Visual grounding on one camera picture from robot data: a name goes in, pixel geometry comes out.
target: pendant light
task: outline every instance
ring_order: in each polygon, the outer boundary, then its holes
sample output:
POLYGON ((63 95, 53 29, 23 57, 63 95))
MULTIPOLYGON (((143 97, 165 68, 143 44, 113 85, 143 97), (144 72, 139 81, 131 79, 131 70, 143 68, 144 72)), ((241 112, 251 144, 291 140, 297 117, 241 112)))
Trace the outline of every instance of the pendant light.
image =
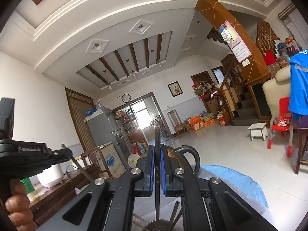
POLYGON ((158 60, 158 59, 156 59, 156 64, 158 65, 158 67, 160 67, 160 68, 162 68, 163 66, 162 66, 162 64, 161 64, 161 62, 160 62, 160 60, 158 60))
POLYGON ((131 68, 131 75, 135 79, 135 81, 138 81, 138 77, 136 75, 136 72, 131 68))
POLYGON ((108 85, 108 88, 109 88, 109 90, 112 92, 112 87, 111 87, 111 84, 110 84, 110 82, 109 82, 109 80, 108 80, 108 76, 107 76, 107 70, 104 70, 104 73, 106 74, 106 79, 107 79, 107 85, 108 85))

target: blue shirt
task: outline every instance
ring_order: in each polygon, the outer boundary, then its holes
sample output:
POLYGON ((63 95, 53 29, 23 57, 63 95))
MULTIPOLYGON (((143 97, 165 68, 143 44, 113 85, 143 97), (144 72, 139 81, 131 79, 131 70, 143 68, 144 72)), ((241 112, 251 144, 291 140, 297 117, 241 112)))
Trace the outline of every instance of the blue shirt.
POLYGON ((293 119, 299 115, 308 115, 308 49, 292 56, 291 65, 291 93, 289 110, 293 119))

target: hand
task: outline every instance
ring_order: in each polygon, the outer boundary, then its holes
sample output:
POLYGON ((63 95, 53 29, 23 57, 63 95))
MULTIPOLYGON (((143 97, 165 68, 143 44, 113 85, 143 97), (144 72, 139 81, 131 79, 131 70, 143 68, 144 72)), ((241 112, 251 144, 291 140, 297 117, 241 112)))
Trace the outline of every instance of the hand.
POLYGON ((5 207, 10 212, 9 218, 18 231, 35 231, 36 224, 30 210, 27 190, 22 182, 14 185, 15 195, 7 199, 5 207))

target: green plastic basket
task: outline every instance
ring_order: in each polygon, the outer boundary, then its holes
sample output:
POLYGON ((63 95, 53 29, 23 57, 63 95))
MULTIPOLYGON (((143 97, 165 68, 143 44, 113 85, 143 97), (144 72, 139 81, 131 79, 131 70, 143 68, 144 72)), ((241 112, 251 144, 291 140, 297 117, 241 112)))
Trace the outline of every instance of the green plastic basket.
POLYGON ((20 181, 25 185, 28 194, 34 191, 34 187, 29 178, 20 181))

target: framed picture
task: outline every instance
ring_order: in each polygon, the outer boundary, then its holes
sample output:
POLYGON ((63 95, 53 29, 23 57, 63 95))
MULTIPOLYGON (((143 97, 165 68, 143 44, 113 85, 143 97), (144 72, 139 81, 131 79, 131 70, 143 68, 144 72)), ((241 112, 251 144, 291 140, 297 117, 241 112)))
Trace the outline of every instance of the framed picture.
POLYGON ((170 84, 168 84, 168 87, 169 87, 170 92, 171 92, 173 97, 180 95, 180 94, 183 94, 183 91, 182 91, 181 87, 179 86, 178 82, 170 83, 170 84))

